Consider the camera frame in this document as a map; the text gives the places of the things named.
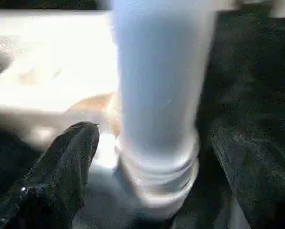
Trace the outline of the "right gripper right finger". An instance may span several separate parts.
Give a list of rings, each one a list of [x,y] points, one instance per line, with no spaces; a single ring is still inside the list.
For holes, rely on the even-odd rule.
[[[285,152],[259,133],[222,125],[212,148],[253,229],[285,229]]]

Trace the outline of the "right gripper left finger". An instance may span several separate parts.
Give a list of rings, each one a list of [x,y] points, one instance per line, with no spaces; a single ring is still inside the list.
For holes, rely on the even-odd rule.
[[[72,228],[99,137],[78,122],[41,152],[0,130],[0,229]]]

